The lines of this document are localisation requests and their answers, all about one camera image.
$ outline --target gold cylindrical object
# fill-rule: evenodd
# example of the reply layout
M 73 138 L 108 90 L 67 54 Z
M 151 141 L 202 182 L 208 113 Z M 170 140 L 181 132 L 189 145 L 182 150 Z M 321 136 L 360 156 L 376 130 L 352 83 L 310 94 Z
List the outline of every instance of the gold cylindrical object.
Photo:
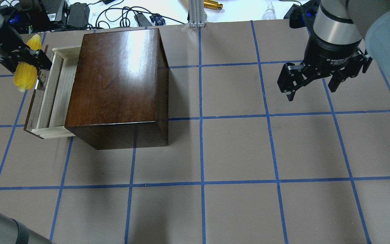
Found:
M 223 4 L 212 0 L 204 0 L 204 8 L 221 10 L 223 8 Z

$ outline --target metal post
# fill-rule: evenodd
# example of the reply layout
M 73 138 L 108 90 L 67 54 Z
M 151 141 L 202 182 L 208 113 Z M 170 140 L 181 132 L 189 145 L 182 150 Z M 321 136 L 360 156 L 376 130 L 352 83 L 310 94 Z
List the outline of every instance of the metal post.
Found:
M 189 0 L 189 26 L 205 26 L 204 0 Z

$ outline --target wooden box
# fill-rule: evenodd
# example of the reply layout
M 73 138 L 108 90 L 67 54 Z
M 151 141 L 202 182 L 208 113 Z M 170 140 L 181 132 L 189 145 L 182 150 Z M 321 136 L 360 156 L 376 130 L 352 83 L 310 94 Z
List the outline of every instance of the wooden box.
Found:
M 31 133 L 42 138 L 76 135 L 96 149 L 168 144 L 168 63 L 158 29 L 85 34 L 80 48 L 53 51 L 44 95 L 50 94 L 51 109 L 39 112 L 49 118 L 42 116 L 41 125 Z M 72 56 L 59 64 L 62 53 Z M 67 74 L 66 66 L 72 67 L 74 60 L 77 67 L 71 83 L 73 72 L 70 69 Z M 60 72 L 54 71 L 57 66 Z M 53 90 L 51 77 L 57 80 Z M 25 127 L 33 106 L 31 102 Z M 56 128 L 64 132 L 55 135 Z

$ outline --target white label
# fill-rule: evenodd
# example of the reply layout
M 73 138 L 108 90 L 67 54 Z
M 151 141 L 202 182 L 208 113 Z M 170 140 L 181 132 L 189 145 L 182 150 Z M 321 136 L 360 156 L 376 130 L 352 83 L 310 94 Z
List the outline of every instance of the white label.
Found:
M 54 21 L 57 14 L 48 14 L 49 20 Z

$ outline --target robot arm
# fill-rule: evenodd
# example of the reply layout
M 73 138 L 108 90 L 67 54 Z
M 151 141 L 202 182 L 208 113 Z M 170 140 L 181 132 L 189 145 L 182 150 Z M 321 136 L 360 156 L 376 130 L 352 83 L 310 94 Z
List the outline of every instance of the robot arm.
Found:
M 307 26 L 310 38 L 303 62 L 284 64 L 278 79 L 289 101 L 297 89 L 329 76 L 329 89 L 335 92 L 341 82 L 356 77 L 362 67 L 365 73 L 371 57 L 390 77 L 390 0 L 310 1 L 294 10 L 290 26 Z M 365 52 L 358 48 L 362 38 Z
M 0 14 L 0 63 L 14 73 L 19 62 L 50 70 L 52 62 L 42 50 L 29 48 Z

